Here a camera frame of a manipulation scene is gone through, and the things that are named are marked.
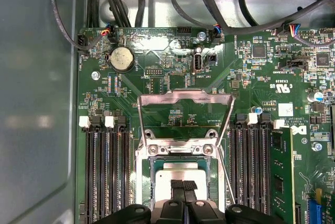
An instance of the blue wire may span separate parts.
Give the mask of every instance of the blue wire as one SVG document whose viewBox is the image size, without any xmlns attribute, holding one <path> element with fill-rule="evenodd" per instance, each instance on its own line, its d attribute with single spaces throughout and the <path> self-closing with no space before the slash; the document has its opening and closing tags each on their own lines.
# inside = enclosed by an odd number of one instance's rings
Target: blue wire
<svg viewBox="0 0 335 224">
<path fill-rule="evenodd" d="M 216 30 L 218 31 L 218 33 L 221 33 L 221 29 L 217 26 L 215 26 L 214 28 L 216 28 Z"/>
<path fill-rule="evenodd" d="M 296 36 L 298 34 L 298 29 L 300 28 L 300 24 L 297 25 L 297 27 L 295 28 L 294 31 L 294 36 Z"/>
</svg>

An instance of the motherboard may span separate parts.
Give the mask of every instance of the motherboard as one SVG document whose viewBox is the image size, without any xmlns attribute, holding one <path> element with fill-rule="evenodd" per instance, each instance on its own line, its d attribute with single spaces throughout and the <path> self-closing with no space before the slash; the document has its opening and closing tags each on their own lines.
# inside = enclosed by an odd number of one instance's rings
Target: motherboard
<svg viewBox="0 0 335 224">
<path fill-rule="evenodd" d="M 298 35 L 324 43 L 335 29 Z M 115 28 L 79 54 L 77 111 L 76 223 L 152 208 L 179 173 L 221 211 L 335 222 L 334 46 L 271 30 Z"/>
</svg>

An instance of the blue connector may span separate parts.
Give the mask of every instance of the blue connector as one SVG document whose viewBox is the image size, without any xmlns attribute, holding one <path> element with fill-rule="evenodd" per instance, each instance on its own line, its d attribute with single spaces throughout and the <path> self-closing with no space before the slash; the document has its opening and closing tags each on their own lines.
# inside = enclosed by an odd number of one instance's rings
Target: blue connector
<svg viewBox="0 0 335 224">
<path fill-rule="evenodd" d="M 308 201 L 309 224 L 321 224 L 321 205 L 313 199 Z"/>
</svg>

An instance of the usb port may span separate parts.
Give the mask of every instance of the usb port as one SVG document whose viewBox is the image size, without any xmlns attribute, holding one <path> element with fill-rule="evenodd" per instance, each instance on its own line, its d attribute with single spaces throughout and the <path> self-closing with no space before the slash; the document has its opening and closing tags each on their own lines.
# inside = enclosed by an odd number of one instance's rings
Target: usb port
<svg viewBox="0 0 335 224">
<path fill-rule="evenodd" d="M 201 71 L 202 68 L 203 68 L 203 61 L 201 59 L 201 55 L 195 54 L 193 56 L 193 70 L 199 72 Z"/>
</svg>

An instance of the metal socket bracket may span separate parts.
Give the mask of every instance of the metal socket bracket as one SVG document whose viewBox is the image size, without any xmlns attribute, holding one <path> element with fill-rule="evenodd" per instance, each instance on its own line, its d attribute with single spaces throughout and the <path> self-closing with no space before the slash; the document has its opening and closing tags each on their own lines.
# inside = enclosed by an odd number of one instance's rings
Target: metal socket bracket
<svg viewBox="0 0 335 224">
<path fill-rule="evenodd" d="M 221 144 L 221 140 L 227 129 L 229 117 L 231 115 L 235 97 L 231 94 L 207 94 L 202 89 L 175 89 L 174 91 L 168 91 L 163 95 L 141 95 L 137 98 L 137 107 L 140 117 L 141 124 L 141 141 L 145 147 L 148 145 L 148 138 L 146 137 L 143 123 L 142 106 L 152 104 L 175 104 L 181 99 L 191 99 L 196 104 L 223 104 L 228 105 L 229 109 L 226 111 L 221 127 L 219 130 L 218 137 L 216 138 L 215 146 Z"/>
<path fill-rule="evenodd" d="M 181 99 L 192 99 L 197 104 L 223 104 L 228 105 L 221 123 L 219 133 L 210 129 L 204 138 L 175 141 L 173 139 L 157 139 L 151 130 L 145 130 L 143 124 L 142 106 L 150 104 L 175 104 Z M 235 97 L 230 94 L 207 94 L 201 89 L 175 89 L 164 95 L 141 95 L 137 106 L 141 124 L 141 142 L 136 150 L 136 203 L 142 204 L 142 160 L 151 156 L 169 155 L 170 153 L 189 153 L 192 155 L 212 156 L 218 160 L 219 178 L 219 209 L 225 211 L 225 167 L 223 153 L 220 153 L 224 133 L 233 109 Z"/>
</svg>

